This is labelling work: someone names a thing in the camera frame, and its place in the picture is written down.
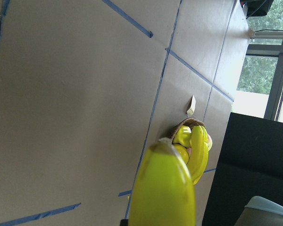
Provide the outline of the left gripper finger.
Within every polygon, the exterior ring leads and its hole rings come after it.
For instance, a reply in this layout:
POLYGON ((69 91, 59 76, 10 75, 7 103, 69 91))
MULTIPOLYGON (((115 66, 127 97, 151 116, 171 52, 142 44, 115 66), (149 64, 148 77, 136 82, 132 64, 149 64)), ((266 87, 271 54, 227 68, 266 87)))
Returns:
POLYGON ((129 226, 128 219, 122 219, 120 221, 120 226, 129 226))

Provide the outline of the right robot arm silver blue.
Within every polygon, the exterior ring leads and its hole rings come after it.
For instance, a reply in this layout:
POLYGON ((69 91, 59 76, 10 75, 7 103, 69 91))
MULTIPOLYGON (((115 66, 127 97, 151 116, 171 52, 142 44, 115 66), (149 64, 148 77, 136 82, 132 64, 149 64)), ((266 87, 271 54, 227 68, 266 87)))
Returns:
POLYGON ((253 196, 235 226, 283 226, 283 206, 261 196, 253 196))

